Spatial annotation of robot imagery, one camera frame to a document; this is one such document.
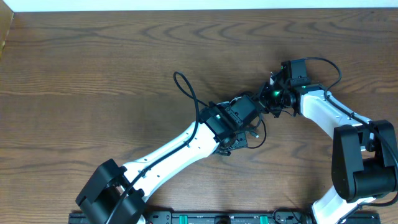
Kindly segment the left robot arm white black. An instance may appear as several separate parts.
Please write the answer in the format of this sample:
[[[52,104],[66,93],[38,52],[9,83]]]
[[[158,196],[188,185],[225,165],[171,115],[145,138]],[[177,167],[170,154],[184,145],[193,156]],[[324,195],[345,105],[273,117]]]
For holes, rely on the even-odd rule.
[[[90,223],[145,223],[146,202],[161,185],[213,153],[228,156],[246,147],[249,124],[258,117],[255,109],[203,108],[182,134],[154,152],[122,166],[103,162],[75,202]]]

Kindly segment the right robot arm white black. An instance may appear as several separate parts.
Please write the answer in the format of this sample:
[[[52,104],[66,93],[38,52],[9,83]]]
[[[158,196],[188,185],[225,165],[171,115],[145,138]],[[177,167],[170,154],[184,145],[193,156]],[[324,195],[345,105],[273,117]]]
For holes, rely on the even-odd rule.
[[[349,109],[322,85],[265,83],[254,99],[266,113],[284,108],[312,120],[333,140],[332,187],[297,223],[346,223],[363,207],[388,207],[376,200],[397,191],[397,142],[393,125]]]

